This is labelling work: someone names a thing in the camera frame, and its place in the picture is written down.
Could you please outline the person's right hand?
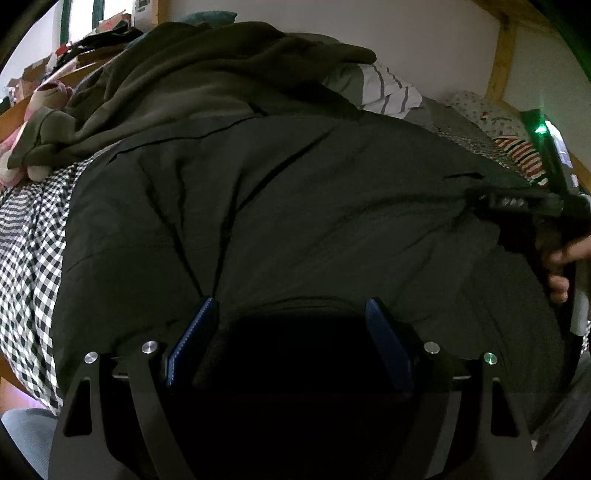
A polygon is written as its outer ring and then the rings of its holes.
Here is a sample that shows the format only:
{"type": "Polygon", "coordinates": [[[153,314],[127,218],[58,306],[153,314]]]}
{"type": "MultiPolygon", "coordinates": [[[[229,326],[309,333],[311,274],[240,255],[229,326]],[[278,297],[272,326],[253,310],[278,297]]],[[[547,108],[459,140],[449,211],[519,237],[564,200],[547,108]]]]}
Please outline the person's right hand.
{"type": "Polygon", "coordinates": [[[568,300],[570,280],[566,275],[567,266],[579,261],[589,261],[590,252],[591,239],[587,236],[544,254],[543,262],[548,270],[550,298],[554,303],[562,304],[568,300]]]}

